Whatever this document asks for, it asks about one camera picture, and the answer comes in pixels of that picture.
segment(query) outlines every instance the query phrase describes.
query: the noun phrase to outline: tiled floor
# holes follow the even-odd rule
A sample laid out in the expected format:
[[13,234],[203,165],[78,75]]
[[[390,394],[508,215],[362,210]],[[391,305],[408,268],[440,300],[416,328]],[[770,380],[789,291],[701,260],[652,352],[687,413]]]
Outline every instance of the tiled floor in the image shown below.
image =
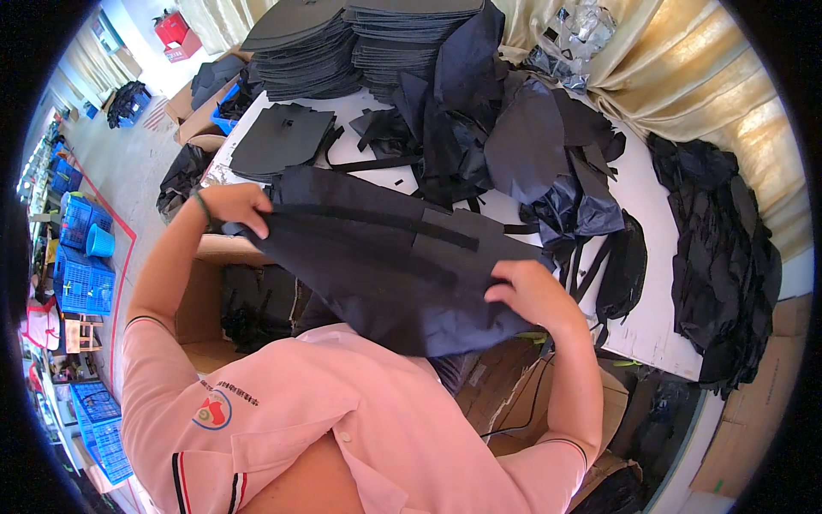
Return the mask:
[[[114,255],[117,272],[114,305],[105,317],[95,354],[99,375],[114,395],[122,390],[122,332],[125,312],[142,263],[164,228],[155,203],[159,183],[180,151],[173,134],[177,126],[164,114],[163,97],[155,97],[134,127],[109,128],[104,113],[95,119],[81,117],[70,123],[68,145],[86,179],[81,190],[96,194],[114,217]],[[140,502],[140,485],[132,477],[127,487],[111,496],[125,512],[146,512]]]

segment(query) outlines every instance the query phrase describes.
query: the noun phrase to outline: wristband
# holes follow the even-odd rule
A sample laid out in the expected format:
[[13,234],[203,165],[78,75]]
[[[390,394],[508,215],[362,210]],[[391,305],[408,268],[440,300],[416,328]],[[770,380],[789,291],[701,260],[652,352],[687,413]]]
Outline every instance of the wristband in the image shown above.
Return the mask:
[[211,225],[211,212],[208,210],[205,202],[203,201],[203,197],[200,196],[200,193],[192,189],[192,197],[196,198],[197,203],[200,204],[200,207],[203,208],[203,212],[205,213],[205,221],[208,225]]

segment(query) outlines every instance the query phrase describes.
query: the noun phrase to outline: wooden stool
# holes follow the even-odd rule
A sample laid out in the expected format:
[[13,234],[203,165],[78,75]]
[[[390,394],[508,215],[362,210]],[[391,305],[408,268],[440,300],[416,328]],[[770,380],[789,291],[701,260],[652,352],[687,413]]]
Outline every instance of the wooden stool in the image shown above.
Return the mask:
[[90,314],[64,313],[66,323],[66,353],[79,354],[103,349],[97,334],[96,326],[103,326],[102,316]]

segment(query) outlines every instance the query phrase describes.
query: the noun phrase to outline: blue basket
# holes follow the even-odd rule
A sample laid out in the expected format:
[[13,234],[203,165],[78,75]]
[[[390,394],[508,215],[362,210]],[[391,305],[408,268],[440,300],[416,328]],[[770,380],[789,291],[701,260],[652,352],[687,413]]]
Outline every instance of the blue basket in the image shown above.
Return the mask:
[[54,294],[65,313],[108,316],[114,292],[114,271],[97,257],[63,244],[54,264]]
[[83,174],[72,168],[65,160],[60,159],[54,170],[51,188],[58,195],[62,195],[65,192],[74,192],[80,189],[82,181]]
[[[219,102],[219,104],[224,103],[226,100],[230,100],[231,97],[236,95],[240,91],[240,85],[234,84],[234,86],[229,90],[228,93],[225,94],[223,99]],[[211,113],[211,122],[219,127],[223,134],[226,136],[231,133],[232,129],[237,126],[237,121],[235,119],[225,119],[219,116],[219,104],[217,104],[217,109],[214,109],[214,112]]]
[[111,232],[112,222],[111,215],[103,207],[82,197],[69,197],[66,215],[62,218],[60,244],[85,251],[91,225],[96,223],[101,229]]
[[85,449],[112,485],[128,479],[133,471],[122,450],[120,405],[102,382],[72,383],[71,390]]
[[148,93],[134,95],[132,97],[132,113],[128,115],[128,118],[120,117],[120,127],[134,127],[137,119],[140,118],[145,108],[148,107],[149,102],[151,102],[151,97]]
[[57,152],[59,152],[62,149],[63,149],[63,144],[62,143],[58,143],[58,144],[54,145],[54,148],[52,149],[52,157],[57,155]]
[[94,257],[111,257],[114,253],[114,236],[101,229],[96,223],[89,229],[85,239],[85,254]]

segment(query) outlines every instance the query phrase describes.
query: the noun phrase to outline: curtain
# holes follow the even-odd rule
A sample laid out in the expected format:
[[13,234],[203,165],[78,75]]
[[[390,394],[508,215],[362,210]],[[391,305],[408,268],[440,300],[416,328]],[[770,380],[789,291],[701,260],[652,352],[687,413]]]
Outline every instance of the curtain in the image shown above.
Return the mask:
[[186,23],[209,55],[242,43],[277,0],[176,0]]
[[[531,49],[561,0],[495,0],[503,43]],[[702,139],[739,159],[784,261],[811,246],[796,139],[762,62],[716,0],[601,0],[616,33],[589,64],[589,98],[645,137]]]
[[83,24],[68,45],[65,58],[89,89],[102,97],[109,90],[119,89],[137,77],[117,55],[109,56],[103,51],[90,28],[95,18],[96,16],[92,16]]
[[48,81],[48,88],[63,107],[82,109],[83,94],[77,90],[72,81],[68,80],[59,67],[54,68],[54,74]]

